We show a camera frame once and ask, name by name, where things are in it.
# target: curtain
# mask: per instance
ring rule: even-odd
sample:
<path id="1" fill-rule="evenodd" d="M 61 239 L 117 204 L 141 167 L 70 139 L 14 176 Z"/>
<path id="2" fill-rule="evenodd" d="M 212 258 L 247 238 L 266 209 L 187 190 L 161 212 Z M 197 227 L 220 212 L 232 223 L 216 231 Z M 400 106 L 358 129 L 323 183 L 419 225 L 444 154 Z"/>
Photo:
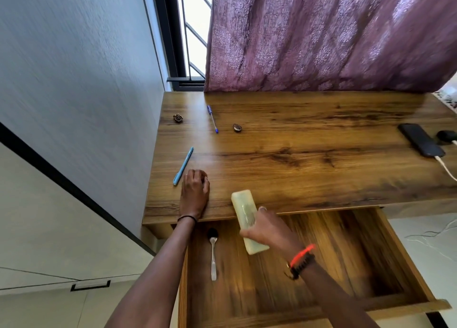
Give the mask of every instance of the curtain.
<path id="1" fill-rule="evenodd" d="M 213 0 L 205 91 L 436 91 L 457 0 Z"/>

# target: desk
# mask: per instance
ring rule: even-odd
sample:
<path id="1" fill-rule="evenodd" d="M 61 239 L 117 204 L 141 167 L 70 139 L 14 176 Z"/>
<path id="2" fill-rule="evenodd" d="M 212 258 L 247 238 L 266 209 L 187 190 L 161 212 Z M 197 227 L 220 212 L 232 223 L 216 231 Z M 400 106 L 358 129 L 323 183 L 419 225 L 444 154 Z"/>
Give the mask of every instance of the desk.
<path id="1" fill-rule="evenodd" d="M 176 113 L 183 123 L 174 122 Z M 211 182 L 203 221 L 235 218 L 230 196 L 245 189 L 280 214 L 457 197 L 457 183 L 397 130 L 403 122 L 431 136 L 457 130 L 456 115 L 432 94 L 166 92 L 143 224 L 176 222 L 180 184 L 172 181 L 191 146 L 186 169 L 204 169 Z M 444 149 L 457 173 L 457 147 Z M 389 209 L 401 215 L 401 206 Z"/>

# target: ballpoint pen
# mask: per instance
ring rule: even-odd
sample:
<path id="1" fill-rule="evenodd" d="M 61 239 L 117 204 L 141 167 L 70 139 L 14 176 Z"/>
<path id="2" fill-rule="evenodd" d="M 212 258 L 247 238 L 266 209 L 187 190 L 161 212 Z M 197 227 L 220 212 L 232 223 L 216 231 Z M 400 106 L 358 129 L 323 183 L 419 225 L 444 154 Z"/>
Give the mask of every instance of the ballpoint pen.
<path id="1" fill-rule="evenodd" d="M 176 174 L 176 176 L 173 179 L 173 185 L 174 186 L 178 185 L 178 182 L 179 182 L 179 180 L 181 178 L 182 172 L 184 172 L 184 169 L 186 168 L 186 164 L 187 164 L 187 162 L 189 162 L 189 159 L 191 158 L 191 154 L 192 154 L 193 151 L 194 151 L 194 147 L 191 147 L 191 149 L 187 153 L 187 156 L 186 156 L 186 159 L 184 160 L 184 163 L 181 166 L 181 169 L 179 170 L 179 172 Z"/>
<path id="2" fill-rule="evenodd" d="M 216 133 L 219 133 L 219 130 L 216 127 L 216 123 L 214 122 L 213 111 L 211 110 L 211 106 L 207 105 L 207 109 L 208 109 L 209 115 L 211 115 L 211 119 L 212 119 L 213 124 L 214 124 L 214 129 L 216 130 Z"/>

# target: person's left hand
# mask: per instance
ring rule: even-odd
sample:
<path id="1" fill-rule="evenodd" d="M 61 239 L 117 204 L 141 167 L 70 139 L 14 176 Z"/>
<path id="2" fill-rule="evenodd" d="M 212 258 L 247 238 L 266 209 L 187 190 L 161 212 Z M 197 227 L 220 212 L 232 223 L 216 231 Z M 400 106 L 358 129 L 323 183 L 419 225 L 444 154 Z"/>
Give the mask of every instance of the person's left hand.
<path id="1" fill-rule="evenodd" d="M 182 181 L 179 215 L 191 215 L 198 220 L 202 216 L 208 198 L 208 175 L 200 169 L 189 169 Z"/>

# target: spoon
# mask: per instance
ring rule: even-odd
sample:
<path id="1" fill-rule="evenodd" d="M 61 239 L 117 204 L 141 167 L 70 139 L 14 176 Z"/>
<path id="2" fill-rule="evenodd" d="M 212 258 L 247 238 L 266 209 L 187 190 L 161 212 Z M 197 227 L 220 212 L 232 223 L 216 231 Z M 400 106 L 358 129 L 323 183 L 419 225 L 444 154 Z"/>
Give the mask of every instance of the spoon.
<path id="1" fill-rule="evenodd" d="M 208 239 L 211 243 L 211 280 L 216 281 L 216 260 L 214 259 L 214 244 L 218 240 L 218 232 L 215 228 L 208 230 Z"/>

